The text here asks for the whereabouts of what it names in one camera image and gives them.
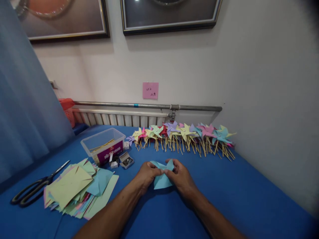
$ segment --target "hand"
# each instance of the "hand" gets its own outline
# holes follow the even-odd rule
[[[187,168],[182,165],[177,159],[173,159],[174,169],[173,171],[164,170],[166,176],[176,185],[180,194],[187,200],[191,201],[194,195],[199,193],[191,175]]]
[[[151,162],[145,162],[142,164],[139,172],[134,178],[134,181],[141,187],[141,193],[144,195],[147,188],[153,182],[156,176],[160,176],[164,173],[162,169],[157,168]]]

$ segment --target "pink sticky note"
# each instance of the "pink sticky note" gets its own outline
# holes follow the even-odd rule
[[[143,99],[157,99],[159,96],[159,84],[143,82]]]

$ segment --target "radiator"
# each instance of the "radiator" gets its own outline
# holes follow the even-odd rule
[[[85,123],[89,126],[122,125],[133,127],[150,127],[161,125],[168,120],[167,113],[138,112],[120,110],[96,110],[73,108],[74,119],[77,123]]]

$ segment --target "picture frame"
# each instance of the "picture frame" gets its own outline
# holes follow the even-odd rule
[[[213,28],[222,0],[120,0],[123,34]]]
[[[105,0],[46,1],[10,0],[32,44],[110,37]]]

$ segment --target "black scissors handle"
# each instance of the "black scissors handle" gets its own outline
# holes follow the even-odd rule
[[[33,197],[30,201],[28,201],[32,196],[34,196],[37,192],[39,192],[44,186],[49,185],[52,183],[53,178],[52,177],[44,177],[41,178],[34,183],[27,186],[25,189],[23,189],[21,192],[19,192],[12,200],[11,204],[16,205],[19,204],[20,207],[27,207],[37,201],[39,198],[43,195],[43,190],[35,197]]]

